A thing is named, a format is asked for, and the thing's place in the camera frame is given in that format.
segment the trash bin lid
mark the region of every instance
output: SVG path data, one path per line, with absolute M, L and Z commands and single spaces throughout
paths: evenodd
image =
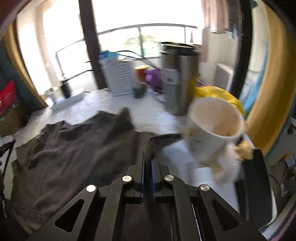
M 193 45 L 174 42 L 161 42 L 160 44 L 163 46 L 162 54 L 168 54 L 172 50 L 175 51 L 176 55 L 195 56 L 198 54 Z

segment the ceramic cup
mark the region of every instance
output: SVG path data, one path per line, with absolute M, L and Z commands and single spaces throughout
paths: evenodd
M 235 143 L 245 130 L 238 109 L 221 99 L 198 98 L 189 106 L 187 127 L 184 139 L 192 156 L 212 167 L 217 182 L 231 181 L 240 167 Z

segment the black pole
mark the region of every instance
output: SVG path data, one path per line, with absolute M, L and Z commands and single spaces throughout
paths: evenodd
M 252 10 L 249 1 L 237 0 L 238 11 L 239 11 L 239 21 L 238 21 L 238 53 L 237 61 L 234 70 L 232 85 L 230 88 L 230 93 L 239 98 L 242 88 L 244 86 L 244 81 L 247 75 L 251 47 L 252 47 Z
M 91 0 L 79 0 L 80 18 L 89 60 L 99 89 L 107 87 L 104 74 L 99 63 L 100 46 L 94 22 L 94 11 Z

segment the red box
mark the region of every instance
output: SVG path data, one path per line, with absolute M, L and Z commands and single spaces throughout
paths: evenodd
M 16 102 L 15 84 L 10 81 L 9 84 L 0 91 L 0 116 Z

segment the cardboard box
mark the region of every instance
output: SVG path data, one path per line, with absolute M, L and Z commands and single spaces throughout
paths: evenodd
M 24 117 L 26 117 L 26 108 L 19 102 L 11 111 L 1 118 L 0 136 L 14 135 L 23 127 L 21 119 Z

